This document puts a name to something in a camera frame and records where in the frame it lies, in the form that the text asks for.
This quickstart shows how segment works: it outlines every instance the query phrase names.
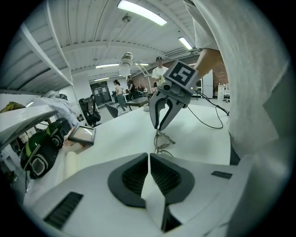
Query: white shirt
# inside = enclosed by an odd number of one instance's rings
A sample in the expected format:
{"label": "white shirt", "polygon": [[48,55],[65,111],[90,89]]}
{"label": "white shirt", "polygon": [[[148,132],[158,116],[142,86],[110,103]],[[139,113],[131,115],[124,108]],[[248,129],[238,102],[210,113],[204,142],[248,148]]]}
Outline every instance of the white shirt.
{"label": "white shirt", "polygon": [[162,66],[162,68],[156,67],[152,71],[152,78],[159,78],[160,75],[164,75],[164,73],[168,70],[168,68]]}
{"label": "white shirt", "polygon": [[184,0],[196,48],[221,52],[230,85],[229,132],[238,155],[278,138],[263,104],[287,75],[289,55],[266,17],[248,1]]}
{"label": "white shirt", "polygon": [[120,87],[120,85],[117,84],[115,86],[115,91],[117,93],[116,95],[122,94],[122,88]]}

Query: white cylinder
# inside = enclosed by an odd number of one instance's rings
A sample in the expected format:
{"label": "white cylinder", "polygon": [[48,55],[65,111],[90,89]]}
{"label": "white cylinder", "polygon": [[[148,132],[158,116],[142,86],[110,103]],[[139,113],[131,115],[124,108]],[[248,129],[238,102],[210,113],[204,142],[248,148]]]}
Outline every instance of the white cylinder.
{"label": "white cylinder", "polygon": [[64,163],[64,180],[78,172],[78,157],[73,151],[70,151],[65,156]]}

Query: white cabinet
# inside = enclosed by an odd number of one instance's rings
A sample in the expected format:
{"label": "white cabinet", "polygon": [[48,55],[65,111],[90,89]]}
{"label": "white cabinet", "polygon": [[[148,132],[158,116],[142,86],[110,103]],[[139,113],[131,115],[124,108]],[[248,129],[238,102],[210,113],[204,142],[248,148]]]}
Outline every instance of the white cabinet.
{"label": "white cabinet", "polygon": [[218,95],[217,95],[218,100],[224,99],[225,88],[226,86],[218,85]]}
{"label": "white cabinet", "polygon": [[213,70],[203,77],[203,94],[209,99],[213,98]]}

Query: cable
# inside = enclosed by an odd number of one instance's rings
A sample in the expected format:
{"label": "cable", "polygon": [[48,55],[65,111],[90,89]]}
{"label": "cable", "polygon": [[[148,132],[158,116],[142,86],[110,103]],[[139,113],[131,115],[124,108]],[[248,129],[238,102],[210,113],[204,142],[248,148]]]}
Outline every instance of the cable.
{"label": "cable", "polygon": [[26,172],[26,178],[25,178],[25,193],[27,192],[27,189],[28,189],[28,183],[27,183],[27,181],[28,181],[28,176],[27,176],[27,171],[25,171]]}
{"label": "cable", "polygon": [[160,150],[159,153],[164,154],[163,151],[167,152],[170,156],[174,157],[174,156],[173,156],[170,152],[168,152],[167,150]]}
{"label": "cable", "polygon": [[[155,151],[157,151],[157,153],[162,153],[162,154],[165,154],[165,152],[166,152],[166,153],[168,153],[170,156],[173,157],[173,155],[172,155],[170,152],[168,152],[167,150],[163,150],[163,148],[169,146],[170,143],[164,143],[164,144],[158,146],[158,145],[157,145],[157,139],[158,139],[158,137],[159,137],[159,136],[158,136],[157,133],[156,133],[156,135],[155,135],[155,137],[154,137]],[[164,135],[164,134],[163,134],[163,137],[166,138],[166,139],[168,139],[168,140],[170,139],[169,136]]]}
{"label": "cable", "polygon": [[217,116],[218,116],[218,119],[220,120],[220,122],[221,122],[221,124],[222,124],[222,127],[220,127],[220,128],[216,128],[216,127],[212,127],[212,126],[210,126],[210,125],[207,125],[207,124],[205,124],[203,121],[201,121],[196,115],[195,115],[195,113],[194,112],[192,112],[192,110],[189,108],[189,106],[187,106],[187,108],[190,110],[190,112],[202,123],[202,124],[204,124],[204,125],[206,125],[206,126],[208,126],[208,127],[210,127],[210,128],[214,128],[214,129],[222,129],[223,128],[223,123],[222,123],[222,121],[221,121],[221,119],[220,119],[220,117],[219,117],[219,115],[218,115],[218,111],[217,111],[217,107],[215,107],[215,109],[216,109],[216,113],[217,113]]}
{"label": "cable", "polygon": [[202,97],[204,97],[209,103],[211,103],[212,105],[214,105],[215,107],[218,107],[219,109],[221,109],[223,112],[225,112],[227,114],[227,116],[229,117],[229,111],[227,111],[226,109],[222,108],[219,105],[214,104],[212,101],[210,101],[210,99],[203,93],[199,92],[199,91],[195,91],[196,93],[200,94]]}

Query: brick wall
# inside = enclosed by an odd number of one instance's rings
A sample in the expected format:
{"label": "brick wall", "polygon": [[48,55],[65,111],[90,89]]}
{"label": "brick wall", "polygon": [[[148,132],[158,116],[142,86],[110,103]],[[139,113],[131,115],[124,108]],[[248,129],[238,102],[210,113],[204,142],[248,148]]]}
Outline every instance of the brick wall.
{"label": "brick wall", "polygon": [[228,83],[228,77],[223,60],[213,68],[214,91],[218,91],[218,82],[221,84]]}

